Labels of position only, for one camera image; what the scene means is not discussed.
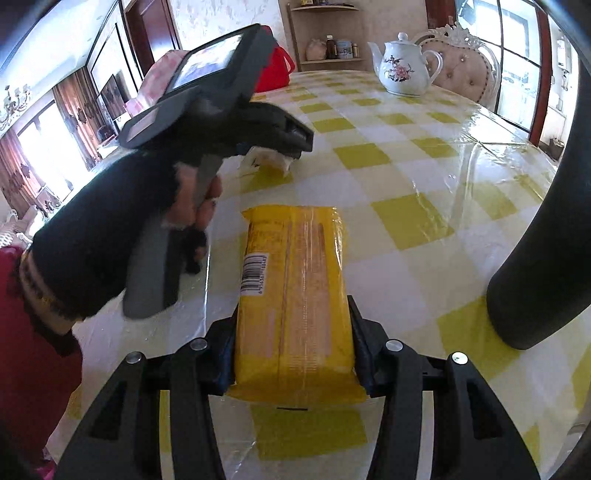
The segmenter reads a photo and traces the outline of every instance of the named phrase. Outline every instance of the window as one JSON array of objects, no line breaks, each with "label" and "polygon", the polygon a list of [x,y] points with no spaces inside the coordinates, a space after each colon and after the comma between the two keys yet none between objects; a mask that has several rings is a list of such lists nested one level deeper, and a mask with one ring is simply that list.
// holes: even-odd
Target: window
[{"label": "window", "polygon": [[527,0],[456,0],[458,22],[485,40],[501,64],[495,113],[530,133],[540,87],[540,32]]},{"label": "window", "polygon": [[90,179],[78,146],[55,102],[35,116],[18,138],[35,173],[60,200]]}]

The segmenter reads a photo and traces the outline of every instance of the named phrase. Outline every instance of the yellow checkered tablecloth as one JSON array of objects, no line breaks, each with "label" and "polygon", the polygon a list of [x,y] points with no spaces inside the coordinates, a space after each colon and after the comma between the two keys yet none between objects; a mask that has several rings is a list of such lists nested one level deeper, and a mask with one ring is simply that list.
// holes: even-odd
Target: yellow checkered tablecloth
[{"label": "yellow checkered tablecloth", "polygon": [[[589,389],[591,315],[585,311],[539,345],[516,351],[492,329],[484,295],[554,177],[550,160],[463,97],[437,87],[420,98],[397,97],[370,73],[294,74],[290,87],[255,100],[280,105],[314,128],[314,151],[294,162],[286,177],[264,167],[244,173],[240,158],[226,160],[205,275],[184,279],[181,301],[155,319],[124,322],[115,300],[77,328],[84,380],[52,437],[52,453],[63,449],[127,352],[173,352],[232,313],[248,228],[241,212],[279,203],[337,207],[348,230],[346,288],[363,316],[421,354],[465,352],[540,471],[548,472]],[[311,412],[227,397],[211,402],[228,478],[366,477],[382,400]],[[426,395],[420,479],[430,471],[431,410]],[[167,422],[165,408],[161,421]],[[163,465],[170,467],[165,430]]]}]

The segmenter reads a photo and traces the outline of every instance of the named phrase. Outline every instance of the tufted chair back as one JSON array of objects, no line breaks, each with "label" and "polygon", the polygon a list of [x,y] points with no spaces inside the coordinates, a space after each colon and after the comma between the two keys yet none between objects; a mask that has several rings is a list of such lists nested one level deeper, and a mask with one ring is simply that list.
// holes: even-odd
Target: tufted chair back
[{"label": "tufted chair back", "polygon": [[[501,83],[498,61],[492,51],[472,37],[467,30],[459,25],[455,28],[435,28],[415,37],[415,42],[423,46],[423,50],[439,52],[443,58],[443,68],[434,85],[458,93],[481,105],[494,108],[496,94]],[[493,63],[481,52],[488,51]],[[437,67],[433,56],[427,56],[429,73]]]}]

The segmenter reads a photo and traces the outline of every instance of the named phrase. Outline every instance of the red sleeve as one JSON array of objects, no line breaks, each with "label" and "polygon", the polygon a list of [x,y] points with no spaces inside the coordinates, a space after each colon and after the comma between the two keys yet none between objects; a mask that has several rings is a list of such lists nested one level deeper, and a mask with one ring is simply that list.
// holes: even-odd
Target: red sleeve
[{"label": "red sleeve", "polygon": [[22,250],[0,249],[0,424],[35,463],[82,380],[82,352],[56,349],[33,327],[15,274]]}]

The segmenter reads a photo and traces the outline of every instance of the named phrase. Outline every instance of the hand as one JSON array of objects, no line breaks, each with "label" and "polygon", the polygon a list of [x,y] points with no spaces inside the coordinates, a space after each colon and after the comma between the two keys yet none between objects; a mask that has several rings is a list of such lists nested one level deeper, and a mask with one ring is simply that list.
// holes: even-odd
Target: hand
[{"label": "hand", "polygon": [[[214,198],[222,192],[219,178],[197,207],[193,198],[198,171],[175,165],[166,155],[126,152],[36,234],[28,257],[30,270],[43,292],[67,309],[50,325],[54,331],[67,331],[76,318],[93,316],[121,293],[129,258],[150,217],[163,212],[168,222],[197,229],[211,221]],[[201,248],[196,248],[195,258],[201,259],[205,241],[196,246]],[[48,317],[43,302],[35,311],[42,307]]]}]

